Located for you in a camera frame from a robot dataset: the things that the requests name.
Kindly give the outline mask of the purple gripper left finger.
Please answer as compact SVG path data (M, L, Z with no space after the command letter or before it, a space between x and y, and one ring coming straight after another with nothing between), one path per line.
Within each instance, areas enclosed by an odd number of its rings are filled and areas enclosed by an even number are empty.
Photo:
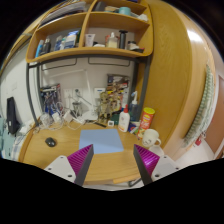
M93 155L93 145L90 144L67 157L73 171L76 174L76 179L74 181L76 185L82 186L84 184Z

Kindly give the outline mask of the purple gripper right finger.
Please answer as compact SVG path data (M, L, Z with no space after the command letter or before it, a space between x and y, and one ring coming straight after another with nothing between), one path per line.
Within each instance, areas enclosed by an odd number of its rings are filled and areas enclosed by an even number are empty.
M134 158L144 185L152 182L152 173L160 159L158 155L137 144L134 145Z

